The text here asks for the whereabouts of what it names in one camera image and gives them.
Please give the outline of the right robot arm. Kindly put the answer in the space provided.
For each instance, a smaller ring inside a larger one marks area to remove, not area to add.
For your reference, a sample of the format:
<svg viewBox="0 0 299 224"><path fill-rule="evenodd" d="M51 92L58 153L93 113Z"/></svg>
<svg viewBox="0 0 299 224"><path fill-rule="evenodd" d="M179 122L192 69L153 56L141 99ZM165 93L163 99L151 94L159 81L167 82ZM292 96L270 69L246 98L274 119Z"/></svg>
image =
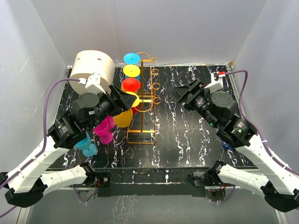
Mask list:
<svg viewBox="0 0 299 224"><path fill-rule="evenodd" d="M256 128L236 115L238 103L225 91L210 92L200 80L187 85L171 87L170 93L187 110L196 110L216 135L237 152L247 157L262 175L236 169L223 161L216 161L196 181L213 185L233 184L258 194L273 208L289 212L299 207L299 177L276 163L275 155L268 155Z"/></svg>

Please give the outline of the magenta wine glass front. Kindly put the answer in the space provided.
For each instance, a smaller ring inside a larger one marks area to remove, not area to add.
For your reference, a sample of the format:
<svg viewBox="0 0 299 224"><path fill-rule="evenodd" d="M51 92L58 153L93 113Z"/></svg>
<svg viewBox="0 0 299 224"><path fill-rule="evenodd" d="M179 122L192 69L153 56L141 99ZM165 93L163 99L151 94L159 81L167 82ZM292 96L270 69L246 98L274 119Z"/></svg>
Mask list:
<svg viewBox="0 0 299 224"><path fill-rule="evenodd" d="M109 131L109 124L106 119L97 125L93 132L99 137L100 143L102 144L109 144L113 140L113 135Z"/></svg>

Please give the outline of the orange wine glass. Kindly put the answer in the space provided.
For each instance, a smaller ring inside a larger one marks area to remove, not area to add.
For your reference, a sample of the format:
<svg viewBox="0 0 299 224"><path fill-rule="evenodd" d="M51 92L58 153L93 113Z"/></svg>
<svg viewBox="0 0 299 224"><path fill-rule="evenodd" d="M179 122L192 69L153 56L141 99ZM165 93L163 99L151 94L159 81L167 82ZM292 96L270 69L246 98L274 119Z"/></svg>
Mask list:
<svg viewBox="0 0 299 224"><path fill-rule="evenodd" d="M129 110L124 111L121 114L113 117L114 123L121 128L125 128L130 125L133 119L133 115L137 112L137 109L139 109L140 104L140 99L136 92L127 91L126 93L136 96L137 99L134 101L133 105Z"/></svg>
<svg viewBox="0 0 299 224"><path fill-rule="evenodd" d="M141 87L140 68L133 64L128 64L123 68L125 79L122 82L124 91L136 92Z"/></svg>

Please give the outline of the white cylindrical container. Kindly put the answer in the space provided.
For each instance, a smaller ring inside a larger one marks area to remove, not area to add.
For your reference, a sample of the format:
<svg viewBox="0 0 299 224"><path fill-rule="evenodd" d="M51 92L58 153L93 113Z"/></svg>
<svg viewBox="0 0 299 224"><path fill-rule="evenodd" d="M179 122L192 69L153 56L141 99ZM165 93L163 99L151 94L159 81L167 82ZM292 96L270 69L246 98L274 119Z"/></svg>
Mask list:
<svg viewBox="0 0 299 224"><path fill-rule="evenodd" d="M70 78L87 80L93 73L100 75L101 87L107 93L111 93L109 85L113 83L115 73L112 58L97 50L83 50L77 53Z"/></svg>

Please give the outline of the blue handled tool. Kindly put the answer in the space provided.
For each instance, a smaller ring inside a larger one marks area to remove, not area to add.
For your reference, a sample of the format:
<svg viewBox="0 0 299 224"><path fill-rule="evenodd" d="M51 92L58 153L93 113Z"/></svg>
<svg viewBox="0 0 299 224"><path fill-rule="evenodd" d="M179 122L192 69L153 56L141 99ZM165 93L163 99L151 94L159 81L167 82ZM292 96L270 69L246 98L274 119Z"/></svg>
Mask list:
<svg viewBox="0 0 299 224"><path fill-rule="evenodd" d="M223 142L222 146L227 149L234 149L231 145L227 144L226 142Z"/></svg>

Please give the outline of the magenta wine glass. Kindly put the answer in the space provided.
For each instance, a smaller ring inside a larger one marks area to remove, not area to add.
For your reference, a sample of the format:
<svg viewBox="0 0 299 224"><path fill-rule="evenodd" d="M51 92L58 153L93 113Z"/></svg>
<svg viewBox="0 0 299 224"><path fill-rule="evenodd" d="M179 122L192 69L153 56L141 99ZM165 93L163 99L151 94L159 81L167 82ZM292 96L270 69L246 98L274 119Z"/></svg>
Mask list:
<svg viewBox="0 0 299 224"><path fill-rule="evenodd" d="M106 121L108 123L109 130L111 130L115 127L115 122L114 122L114 119L112 116L107 116Z"/></svg>
<svg viewBox="0 0 299 224"><path fill-rule="evenodd" d="M109 144L113 140L113 135L109 131L109 124L106 119L97 125L93 132L99 137L100 143L102 144Z"/></svg>

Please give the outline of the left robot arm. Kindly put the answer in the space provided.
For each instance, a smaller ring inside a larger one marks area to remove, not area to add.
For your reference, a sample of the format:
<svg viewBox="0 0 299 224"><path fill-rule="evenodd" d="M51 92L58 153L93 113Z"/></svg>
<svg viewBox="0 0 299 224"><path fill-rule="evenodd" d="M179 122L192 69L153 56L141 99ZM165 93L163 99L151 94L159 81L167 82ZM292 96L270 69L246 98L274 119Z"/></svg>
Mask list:
<svg viewBox="0 0 299 224"><path fill-rule="evenodd" d="M26 208L54 190L76 184L92 186L97 182L97 172L88 162L53 173L46 173L46 170L79 142L92 149L87 139L88 132L108 116L129 110L137 100L135 95L121 91L115 84L109 88L110 93L80 95L17 168L0 174L1 187L8 189L5 194L8 204Z"/></svg>

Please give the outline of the blue wine glass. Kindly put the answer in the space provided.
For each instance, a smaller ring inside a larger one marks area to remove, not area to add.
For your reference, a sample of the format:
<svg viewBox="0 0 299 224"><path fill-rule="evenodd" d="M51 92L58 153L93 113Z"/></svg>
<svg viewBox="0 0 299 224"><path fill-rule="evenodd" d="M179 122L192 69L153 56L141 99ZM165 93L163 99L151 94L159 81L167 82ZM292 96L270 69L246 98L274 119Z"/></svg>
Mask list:
<svg viewBox="0 0 299 224"><path fill-rule="evenodd" d="M78 150L81 150L85 157L93 157L97 152L97 148L91 142L91 138L90 138L88 133L86 133L86 138L85 139L79 141L75 145L75 148L78 149Z"/></svg>
<svg viewBox="0 0 299 224"><path fill-rule="evenodd" d="M123 57L123 60L126 63L123 68L123 73L125 74L126 78L132 77L140 81L141 70L137 66L137 64L140 62L140 56L137 53L127 53Z"/></svg>

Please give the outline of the red wine glass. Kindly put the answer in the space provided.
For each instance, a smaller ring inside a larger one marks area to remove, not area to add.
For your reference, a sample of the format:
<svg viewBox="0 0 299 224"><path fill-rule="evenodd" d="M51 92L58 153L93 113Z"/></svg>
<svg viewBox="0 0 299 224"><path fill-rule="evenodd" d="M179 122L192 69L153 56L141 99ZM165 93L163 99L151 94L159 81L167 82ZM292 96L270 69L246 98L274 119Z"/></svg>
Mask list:
<svg viewBox="0 0 299 224"><path fill-rule="evenodd" d="M138 90L141 87L141 83L136 78L126 78L121 84L121 90L124 92L133 92L135 95L138 93ZM131 107L133 114L138 113L140 101L137 99Z"/></svg>

